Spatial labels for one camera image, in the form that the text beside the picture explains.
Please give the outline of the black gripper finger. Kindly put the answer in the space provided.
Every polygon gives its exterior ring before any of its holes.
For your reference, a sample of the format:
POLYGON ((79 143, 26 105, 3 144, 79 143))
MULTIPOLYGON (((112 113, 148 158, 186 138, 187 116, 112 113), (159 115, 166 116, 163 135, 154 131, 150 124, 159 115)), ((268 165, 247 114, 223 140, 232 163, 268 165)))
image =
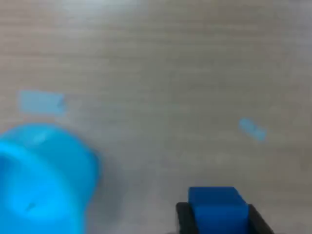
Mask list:
POLYGON ((198 228, 191 205, 188 202, 178 202, 175 210, 178 221, 178 233, 197 234, 198 228))
POLYGON ((254 205, 248 205, 248 234, 274 234, 254 205))

